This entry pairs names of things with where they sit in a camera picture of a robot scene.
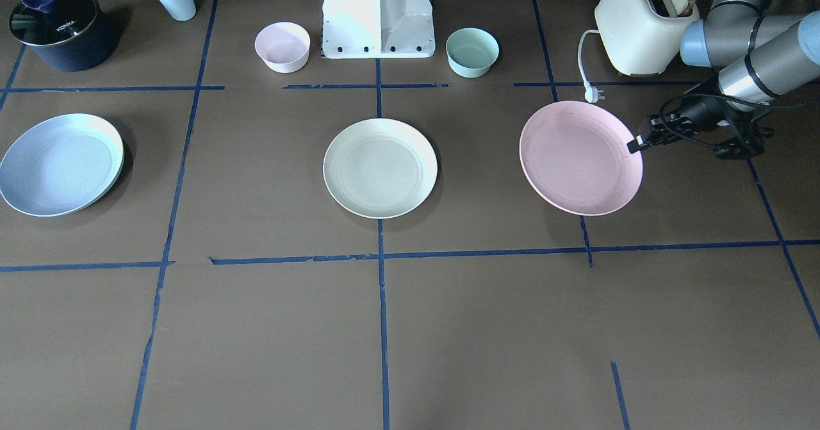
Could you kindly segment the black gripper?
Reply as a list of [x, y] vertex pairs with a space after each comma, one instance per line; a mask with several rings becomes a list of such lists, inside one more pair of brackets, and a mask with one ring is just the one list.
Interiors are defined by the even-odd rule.
[[636, 135], [627, 143], [630, 154], [643, 152], [653, 145], [666, 145], [685, 139], [698, 145], [705, 142], [694, 136], [712, 131], [735, 111], [737, 98], [723, 94], [694, 92], [674, 97], [662, 104], [655, 115], [648, 117], [648, 135]]

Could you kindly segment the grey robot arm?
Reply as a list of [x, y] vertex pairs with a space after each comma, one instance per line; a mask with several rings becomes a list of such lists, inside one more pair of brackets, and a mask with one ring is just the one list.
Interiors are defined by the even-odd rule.
[[688, 142], [724, 160], [764, 152], [773, 134], [759, 122], [774, 99], [817, 79], [818, 12], [766, 15], [773, 0], [712, 0], [709, 14], [685, 28], [680, 55], [688, 65], [717, 69], [641, 124], [630, 153]]

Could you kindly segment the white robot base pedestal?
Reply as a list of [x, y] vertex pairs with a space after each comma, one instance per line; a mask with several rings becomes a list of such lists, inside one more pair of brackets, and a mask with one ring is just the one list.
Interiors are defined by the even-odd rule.
[[431, 0], [323, 0], [320, 50], [328, 59], [434, 55]]

